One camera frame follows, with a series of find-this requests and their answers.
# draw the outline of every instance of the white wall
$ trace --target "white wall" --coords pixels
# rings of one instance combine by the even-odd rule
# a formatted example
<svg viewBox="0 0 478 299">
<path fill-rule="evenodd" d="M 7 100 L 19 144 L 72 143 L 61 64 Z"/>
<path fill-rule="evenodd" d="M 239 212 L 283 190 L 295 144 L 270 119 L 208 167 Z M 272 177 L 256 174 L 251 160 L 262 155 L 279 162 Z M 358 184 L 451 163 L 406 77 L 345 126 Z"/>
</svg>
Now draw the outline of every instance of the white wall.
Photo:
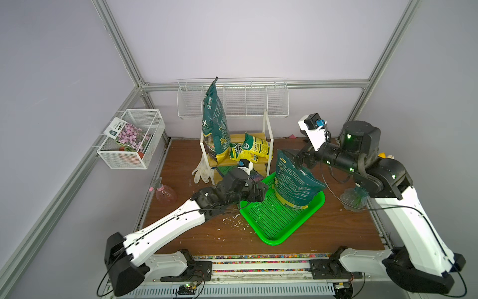
<svg viewBox="0 0 478 299">
<path fill-rule="evenodd" d="M 106 239 L 133 231 L 163 149 L 161 140 L 148 170 L 111 170 L 99 160 L 10 299 L 96 298 Z"/>
<path fill-rule="evenodd" d="M 474 0 L 424 0 L 359 118 L 381 129 L 381 150 L 405 165 L 440 236 L 467 259 L 467 298 L 478 297 L 477 15 Z"/>
<path fill-rule="evenodd" d="M 161 111 L 166 123 L 166 133 L 170 137 L 200 137 L 201 117 L 181 119 L 178 117 L 177 92 L 152 92 L 151 98 Z M 270 118 L 274 137 L 287 137 L 291 134 L 302 136 L 297 122 L 306 114 L 317 112 L 327 120 L 328 128 L 333 136 L 337 136 L 343 123 L 347 120 L 353 105 L 359 98 L 360 89 L 291 89 L 289 90 L 289 116 L 286 118 Z M 262 118 L 234 119 L 228 118 L 231 133 L 260 132 Z"/>
<path fill-rule="evenodd" d="M 407 2 L 108 1 L 147 82 L 368 78 Z"/>
<path fill-rule="evenodd" d="M 90 1 L 1 1 L 0 28 L 2 267 L 133 84 Z"/>
</svg>

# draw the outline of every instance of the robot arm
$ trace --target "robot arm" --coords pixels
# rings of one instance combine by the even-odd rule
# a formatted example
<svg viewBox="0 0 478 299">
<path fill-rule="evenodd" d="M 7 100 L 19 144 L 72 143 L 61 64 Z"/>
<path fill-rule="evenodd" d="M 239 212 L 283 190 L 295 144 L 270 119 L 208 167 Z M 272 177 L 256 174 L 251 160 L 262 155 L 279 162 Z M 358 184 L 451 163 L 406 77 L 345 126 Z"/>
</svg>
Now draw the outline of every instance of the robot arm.
<svg viewBox="0 0 478 299">
<path fill-rule="evenodd" d="M 165 255 L 165 259 L 154 263 L 151 255 L 185 231 L 228 211 L 232 204 L 242 200 L 263 201 L 268 186 L 254 183 L 250 179 L 251 170 L 252 163 L 241 160 L 239 167 L 229 171 L 217 185 L 199 190 L 150 226 L 124 237 L 120 233 L 111 235 L 106 244 L 105 264 L 115 295 L 123 296 L 134 290 L 158 265 L 162 268 L 160 277 L 183 273 L 193 262 L 187 251 Z"/>
<path fill-rule="evenodd" d="M 397 160 L 378 157 L 380 130 L 367 122 L 344 124 L 340 146 L 330 143 L 326 122 L 316 114 L 299 121 L 308 144 L 295 163 L 312 168 L 317 162 L 353 176 L 389 216 L 404 247 L 383 252 L 343 248 L 340 264 L 348 272 L 385 273 L 397 285 L 411 292 L 448 293 L 453 278 L 465 259 L 454 254 L 442 241 L 423 210 L 413 182 Z"/>
</svg>

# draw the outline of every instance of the white mesh basket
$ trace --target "white mesh basket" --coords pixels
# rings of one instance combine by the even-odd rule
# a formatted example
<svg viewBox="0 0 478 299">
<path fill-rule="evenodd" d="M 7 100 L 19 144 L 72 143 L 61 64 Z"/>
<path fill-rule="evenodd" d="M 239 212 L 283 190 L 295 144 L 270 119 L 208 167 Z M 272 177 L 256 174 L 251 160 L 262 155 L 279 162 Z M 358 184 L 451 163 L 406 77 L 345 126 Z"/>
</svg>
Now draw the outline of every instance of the white mesh basket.
<svg viewBox="0 0 478 299">
<path fill-rule="evenodd" d="M 164 120 L 159 110 L 128 109 L 120 117 L 122 120 L 151 134 L 151 141 L 141 158 L 138 151 L 121 152 L 120 145 L 113 138 L 106 138 L 98 149 L 98 155 L 111 169 L 148 169 L 151 157 L 158 146 L 164 131 Z"/>
<path fill-rule="evenodd" d="M 202 103 L 214 79 L 180 80 L 177 93 L 178 115 L 181 118 L 202 116 Z M 289 91 L 284 78 L 219 79 L 217 94 L 228 117 L 269 117 L 289 115 Z"/>
</svg>

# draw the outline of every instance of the wooden floor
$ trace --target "wooden floor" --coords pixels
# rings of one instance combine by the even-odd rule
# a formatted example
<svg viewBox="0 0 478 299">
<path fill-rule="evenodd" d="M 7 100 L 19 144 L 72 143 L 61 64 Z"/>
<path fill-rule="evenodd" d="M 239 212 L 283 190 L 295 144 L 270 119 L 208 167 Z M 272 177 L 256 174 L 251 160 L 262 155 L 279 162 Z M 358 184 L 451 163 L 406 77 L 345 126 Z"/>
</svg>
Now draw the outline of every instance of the wooden floor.
<svg viewBox="0 0 478 299">
<path fill-rule="evenodd" d="M 275 169 L 277 149 L 300 149 L 303 145 L 301 138 L 274 140 L 271 173 Z M 177 192 L 178 201 L 164 205 L 153 198 L 145 226 L 169 214 L 193 193 L 208 185 L 203 181 L 195 184 L 194 176 L 191 175 L 200 159 L 201 148 L 198 140 L 172 142 L 161 176 L 163 183 Z M 323 167 L 323 170 L 327 183 L 337 196 L 345 189 L 354 187 L 352 179 L 346 184 L 339 184 L 329 175 L 326 167 Z M 316 178 L 322 180 L 319 166 L 312 172 Z M 334 175 L 338 179 L 345 178 L 345 173 L 339 171 L 334 172 Z M 242 215 L 234 211 L 188 230 L 157 253 L 173 253 L 181 248 L 188 249 L 193 255 L 331 253 L 341 245 L 363 250 L 384 249 L 368 212 L 350 212 L 344 209 L 342 203 L 328 189 L 324 190 L 324 193 L 326 202 L 323 207 L 281 245 L 269 246 L 263 243 Z"/>
</svg>

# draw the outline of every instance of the green soil bag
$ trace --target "green soil bag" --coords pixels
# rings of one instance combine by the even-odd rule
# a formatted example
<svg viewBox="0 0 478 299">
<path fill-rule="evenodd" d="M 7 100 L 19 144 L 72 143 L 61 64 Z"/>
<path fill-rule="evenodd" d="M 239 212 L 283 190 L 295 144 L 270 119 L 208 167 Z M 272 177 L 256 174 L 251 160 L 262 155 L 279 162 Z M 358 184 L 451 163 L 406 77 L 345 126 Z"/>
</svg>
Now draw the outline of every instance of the green soil bag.
<svg viewBox="0 0 478 299">
<path fill-rule="evenodd" d="M 217 77 L 203 100 L 203 135 L 206 152 L 220 164 L 229 155 L 231 136 L 224 108 L 217 95 L 216 81 Z"/>
<path fill-rule="evenodd" d="M 274 191 L 277 199 L 294 209 L 304 210 L 314 196 L 326 188 L 317 180 L 309 169 L 295 167 L 289 152 L 277 150 L 277 165 L 274 180 Z"/>
</svg>

